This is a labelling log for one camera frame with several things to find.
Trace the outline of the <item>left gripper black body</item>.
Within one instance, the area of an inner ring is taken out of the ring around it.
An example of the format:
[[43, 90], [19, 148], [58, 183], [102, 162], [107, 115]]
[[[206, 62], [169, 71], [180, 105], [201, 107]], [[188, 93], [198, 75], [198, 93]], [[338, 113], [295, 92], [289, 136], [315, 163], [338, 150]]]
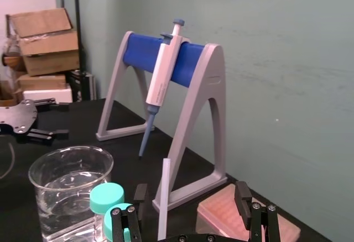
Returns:
[[23, 100], [15, 106], [1, 107], [1, 135], [27, 134], [38, 116], [33, 100]]

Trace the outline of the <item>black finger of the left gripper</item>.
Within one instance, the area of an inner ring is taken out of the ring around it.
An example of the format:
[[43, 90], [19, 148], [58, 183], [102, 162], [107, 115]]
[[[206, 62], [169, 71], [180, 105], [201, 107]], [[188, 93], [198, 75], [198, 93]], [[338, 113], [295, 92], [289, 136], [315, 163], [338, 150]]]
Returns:
[[24, 133], [16, 134], [18, 143], [33, 143], [51, 145], [54, 140], [67, 140], [69, 138], [69, 130], [59, 129], [55, 131], [46, 131], [40, 129], [31, 129]]
[[39, 99], [39, 100], [34, 100], [33, 102], [38, 112], [46, 112], [50, 110], [55, 110], [60, 112], [69, 111], [68, 103], [59, 103], [55, 100], [55, 98]]

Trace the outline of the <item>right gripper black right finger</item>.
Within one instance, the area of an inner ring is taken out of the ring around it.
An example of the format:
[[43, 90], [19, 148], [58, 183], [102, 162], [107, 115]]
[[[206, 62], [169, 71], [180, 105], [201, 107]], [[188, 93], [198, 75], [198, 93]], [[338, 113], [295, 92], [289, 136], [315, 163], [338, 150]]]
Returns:
[[249, 231], [248, 241], [278, 241], [277, 207], [262, 206], [252, 201], [252, 194], [244, 181], [235, 183], [235, 204], [244, 227]]

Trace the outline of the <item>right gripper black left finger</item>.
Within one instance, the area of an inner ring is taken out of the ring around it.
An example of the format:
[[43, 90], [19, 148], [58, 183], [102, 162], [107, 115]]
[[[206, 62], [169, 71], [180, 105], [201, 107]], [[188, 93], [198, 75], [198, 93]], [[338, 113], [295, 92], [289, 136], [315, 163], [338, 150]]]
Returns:
[[144, 215], [148, 202], [148, 185], [139, 184], [133, 198], [133, 204], [125, 209], [118, 205], [110, 210], [110, 241], [142, 241]]

